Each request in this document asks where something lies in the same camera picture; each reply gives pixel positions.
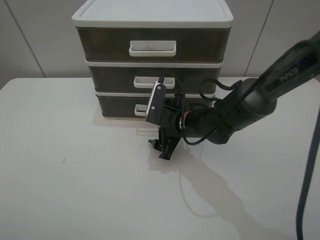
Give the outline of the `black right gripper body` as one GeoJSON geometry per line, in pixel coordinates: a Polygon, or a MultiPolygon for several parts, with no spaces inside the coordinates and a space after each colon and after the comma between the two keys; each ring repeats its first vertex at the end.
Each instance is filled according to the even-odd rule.
{"type": "Polygon", "coordinates": [[[182,116],[182,103],[182,98],[164,100],[159,126],[167,137],[181,137],[179,121],[182,116]]]}

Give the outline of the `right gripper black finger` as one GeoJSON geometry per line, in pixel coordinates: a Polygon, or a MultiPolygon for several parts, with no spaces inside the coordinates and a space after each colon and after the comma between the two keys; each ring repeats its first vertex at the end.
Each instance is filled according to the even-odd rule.
{"type": "Polygon", "coordinates": [[[163,152],[164,151],[164,131],[162,127],[158,128],[158,139],[149,139],[148,143],[152,145],[153,149],[163,152]]]}
{"type": "Polygon", "coordinates": [[[159,140],[159,147],[161,151],[159,158],[169,161],[180,140],[180,137],[161,137],[159,140]]]}

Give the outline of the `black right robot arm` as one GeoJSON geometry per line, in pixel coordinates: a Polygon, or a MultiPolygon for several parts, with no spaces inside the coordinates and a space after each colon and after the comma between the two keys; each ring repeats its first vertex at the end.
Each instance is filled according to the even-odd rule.
{"type": "Polygon", "coordinates": [[[187,109],[185,91],[166,99],[164,76],[154,83],[145,112],[146,121],[158,126],[158,138],[150,140],[169,160],[180,140],[194,138],[222,145],[229,138],[274,112],[279,97],[308,82],[320,73],[320,36],[296,43],[276,60],[260,77],[239,80],[231,86],[217,83],[228,91],[222,99],[206,97],[212,107],[187,109]]]}

